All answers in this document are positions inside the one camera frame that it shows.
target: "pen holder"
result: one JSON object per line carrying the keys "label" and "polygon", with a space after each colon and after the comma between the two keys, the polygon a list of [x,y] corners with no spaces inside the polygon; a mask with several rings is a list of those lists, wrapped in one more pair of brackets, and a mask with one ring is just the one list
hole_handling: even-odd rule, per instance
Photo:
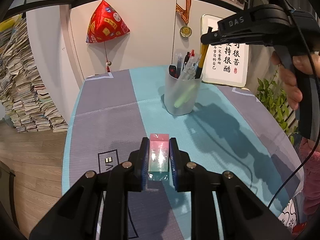
{"label": "pen holder", "polygon": [[178,80],[169,72],[165,75],[164,105],[172,115],[191,113],[195,105],[202,74],[199,79]]}

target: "light blue stripe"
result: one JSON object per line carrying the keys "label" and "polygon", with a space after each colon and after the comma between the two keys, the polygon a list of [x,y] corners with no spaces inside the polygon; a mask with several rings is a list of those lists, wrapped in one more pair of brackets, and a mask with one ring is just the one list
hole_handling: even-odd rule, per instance
{"label": "light blue stripe", "polygon": [[[195,107],[193,113],[184,116],[168,114],[160,99],[164,93],[165,71],[167,66],[130,70],[147,136],[149,137],[150,133],[168,133],[170,137],[177,138],[179,148],[188,152],[192,161],[217,173],[231,170],[247,185],[251,184],[250,170],[253,173],[253,192],[263,203],[268,204],[273,196],[269,188],[278,188],[282,180],[268,150],[251,127],[223,93],[211,84],[201,84],[197,103],[202,106]],[[227,138],[225,134],[221,135],[222,131],[229,133],[234,139]],[[240,152],[235,149],[235,145],[241,146]],[[257,156],[254,158],[250,151],[259,153],[261,159]],[[260,172],[262,168],[266,170],[263,174]],[[190,239],[190,194],[168,190],[168,187],[173,187],[172,181],[170,185],[164,183],[164,186],[180,230],[185,239]],[[274,201],[271,207],[275,215],[279,215],[283,205],[289,201],[285,190],[281,191],[278,200]]]}
{"label": "light blue stripe", "polygon": [[63,195],[70,188],[69,164],[70,164],[70,146],[71,146],[72,128],[73,128],[73,123],[75,121],[76,110],[78,107],[78,103],[79,103],[79,99],[81,96],[83,86],[84,86],[84,84],[82,84],[82,87],[80,88],[80,91],[78,93],[78,97],[75,102],[75,106],[73,107],[73,111],[72,111],[70,122],[69,122],[69,128],[68,128],[68,132],[67,132],[67,136],[66,136],[66,143],[64,146],[63,164],[62,164],[62,194]]}

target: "striped ribbon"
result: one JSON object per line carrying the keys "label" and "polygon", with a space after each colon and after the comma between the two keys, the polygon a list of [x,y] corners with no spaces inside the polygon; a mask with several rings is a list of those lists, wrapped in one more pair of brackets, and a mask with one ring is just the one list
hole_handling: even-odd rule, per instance
{"label": "striped ribbon", "polygon": [[176,12],[181,15],[182,20],[188,25],[189,23],[189,14],[191,8],[191,0],[186,0],[186,9],[182,9],[180,5],[176,3]]}

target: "finger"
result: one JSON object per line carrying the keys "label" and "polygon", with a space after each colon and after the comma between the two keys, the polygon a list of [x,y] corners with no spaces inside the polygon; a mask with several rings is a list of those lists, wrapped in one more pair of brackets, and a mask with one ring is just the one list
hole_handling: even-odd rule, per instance
{"label": "finger", "polygon": [[287,98],[291,98],[292,100],[296,101],[297,103],[301,102],[302,100],[302,93],[299,88],[292,87],[287,84],[283,84],[284,90],[287,93]]}
{"label": "finger", "polygon": [[296,76],[289,70],[285,69],[283,65],[279,66],[280,79],[287,85],[292,87],[297,85]]}
{"label": "finger", "polygon": [[[311,57],[313,64],[315,65],[316,75],[320,77],[320,56],[317,54],[312,54]],[[301,72],[308,75],[313,74],[308,55],[294,56],[292,58],[292,62],[294,66]]]}
{"label": "finger", "polygon": [[295,111],[295,110],[298,109],[298,107],[299,107],[299,103],[298,102],[294,101],[291,98],[287,98],[287,101],[288,101],[289,106],[292,108],[292,110]]}
{"label": "finger", "polygon": [[275,51],[272,53],[270,60],[273,65],[279,65],[281,63],[281,60]]}

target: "decorated bag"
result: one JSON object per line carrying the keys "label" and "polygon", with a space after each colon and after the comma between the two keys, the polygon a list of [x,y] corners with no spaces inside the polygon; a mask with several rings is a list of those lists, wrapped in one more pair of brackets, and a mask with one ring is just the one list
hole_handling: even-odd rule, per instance
{"label": "decorated bag", "polygon": [[120,15],[105,0],[94,11],[87,33],[87,43],[109,41],[130,30]]}

